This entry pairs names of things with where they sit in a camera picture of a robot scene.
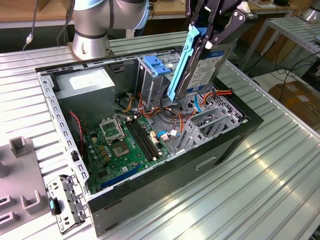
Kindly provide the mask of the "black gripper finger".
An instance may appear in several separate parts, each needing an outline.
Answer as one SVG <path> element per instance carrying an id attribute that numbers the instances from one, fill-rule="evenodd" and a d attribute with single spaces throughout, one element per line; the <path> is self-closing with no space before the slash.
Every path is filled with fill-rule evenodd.
<path id="1" fill-rule="evenodd" d="M 203 35 L 205 40 L 210 40 L 214 32 L 214 21 L 219 15 L 222 3 L 220 0 L 187 0 L 186 17 L 196 29 L 206 28 Z"/>
<path id="2" fill-rule="evenodd" d="M 204 48 L 211 50 L 213 46 L 229 44 L 235 37 L 237 31 L 243 26 L 247 18 L 244 10 L 236 9 L 226 26 L 222 26 L 217 21 L 209 24 L 205 34 Z"/>

